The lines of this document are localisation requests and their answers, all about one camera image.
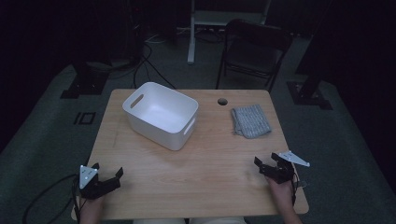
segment wooden table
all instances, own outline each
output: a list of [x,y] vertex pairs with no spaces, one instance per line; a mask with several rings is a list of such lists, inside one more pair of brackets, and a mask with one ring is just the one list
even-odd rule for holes
[[[275,165],[272,152],[288,151],[267,91],[178,90],[199,103],[194,132],[180,151],[148,140],[130,127],[122,103],[133,90],[114,90],[93,146],[89,165],[99,179],[123,167],[121,187],[106,196],[104,219],[233,217],[277,214],[257,156]],[[219,105],[218,99],[228,100]],[[233,134],[231,109],[259,104],[272,132],[256,139]],[[308,211],[302,189],[297,213]]]

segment folded towel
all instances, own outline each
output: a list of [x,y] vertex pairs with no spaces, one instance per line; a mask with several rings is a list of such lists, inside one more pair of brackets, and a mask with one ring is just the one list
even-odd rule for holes
[[259,105],[236,107],[231,113],[236,134],[256,138],[271,132],[270,124]]

